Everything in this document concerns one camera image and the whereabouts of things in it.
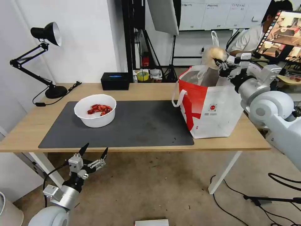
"table leg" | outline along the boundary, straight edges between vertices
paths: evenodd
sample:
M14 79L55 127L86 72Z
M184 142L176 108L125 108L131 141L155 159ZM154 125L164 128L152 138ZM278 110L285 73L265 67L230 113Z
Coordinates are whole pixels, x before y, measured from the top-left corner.
M51 164L51 162L48 160L46 155L44 153L34 153L29 152L31 157L36 161L37 164L40 165L42 170L45 171L45 173L50 173L52 170L54 170L54 166ZM53 180L53 182L60 188L64 182L64 179L62 176L56 171L49 175L49 177Z
M232 166L234 165L241 153L242 151L231 152L229 159L226 161L223 168L220 169L220 172L212 179L212 182L208 188L209 194L212 195L216 191L216 189L226 177L227 173L230 171L230 169L232 168Z

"white robot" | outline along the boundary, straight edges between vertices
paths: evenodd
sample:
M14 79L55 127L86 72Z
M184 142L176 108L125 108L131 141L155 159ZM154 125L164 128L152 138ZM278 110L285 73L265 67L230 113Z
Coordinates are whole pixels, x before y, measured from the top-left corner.
M89 174L102 168L106 163L108 148L101 158L92 162L82 159L89 143L72 156L66 165L69 165L70 179L63 183L61 188L48 185L43 193L50 198L50 202L55 206L49 206L39 211L29 222L28 226L68 226L69 213L78 205L78 196L82 191L82 186Z
M251 53L238 54L234 61L214 59L221 77L227 77L241 96L241 106L254 124L270 131L267 141L282 151L301 171L301 117L296 117L294 102L286 93L270 91L270 84L281 71L267 65L248 75Z

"black desk lamp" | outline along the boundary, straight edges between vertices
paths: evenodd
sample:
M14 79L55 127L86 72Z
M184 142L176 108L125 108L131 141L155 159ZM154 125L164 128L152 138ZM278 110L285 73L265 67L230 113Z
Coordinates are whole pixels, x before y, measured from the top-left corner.
M34 49L28 51L27 53L23 54L22 56L19 56L18 58L11 60L10 65L47 85L48 89L45 92L45 96L47 98L56 99L65 96L68 91L64 86L56 86L52 83L52 81L45 79L41 76L38 76L22 67L22 65L25 64L26 62L48 51L49 43L45 42L45 39L47 39L49 42L51 42L54 45L57 46L62 45L62 38L60 35L59 27L57 26L56 22L52 22L47 24L44 28L32 28L30 32L33 37L37 38L41 42L41 44L35 47ZM43 51L35 54L34 56L25 57L39 48L42 48Z

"shopping bag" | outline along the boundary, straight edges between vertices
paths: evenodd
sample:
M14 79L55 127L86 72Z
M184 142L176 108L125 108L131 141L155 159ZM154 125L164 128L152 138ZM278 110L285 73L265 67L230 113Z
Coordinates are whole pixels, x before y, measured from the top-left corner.
M175 103L175 93L180 95ZM180 107L193 138L228 137L243 112L241 97L227 78L205 65L190 67L181 74L172 95Z

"white wall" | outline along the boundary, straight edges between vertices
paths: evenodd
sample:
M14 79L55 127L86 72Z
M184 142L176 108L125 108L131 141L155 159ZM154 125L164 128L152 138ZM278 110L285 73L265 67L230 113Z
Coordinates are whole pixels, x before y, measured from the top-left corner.
M127 72L121 0L107 0L117 72Z
M0 153L0 170L0 191L11 202L43 183L43 179L13 153Z
M4 135L0 133L0 141L2 141L3 139L4 139Z
M0 77L0 127L9 133L23 117L26 111L2 82Z
M104 72L117 71L106 0L12 1L30 27L58 24L62 46L43 54L57 83L97 83Z
M9 88L11 94L15 96L26 112L33 107L32 98L46 86L10 66L9 61L34 47L36 45L29 36L28 28L20 20L20 15L16 11L13 1L0 1L0 79L1 83ZM47 65L40 57L24 64L24 68L52 79Z
M293 4L293 9L296 10L299 5L301 4L301 0L290 0L290 2Z

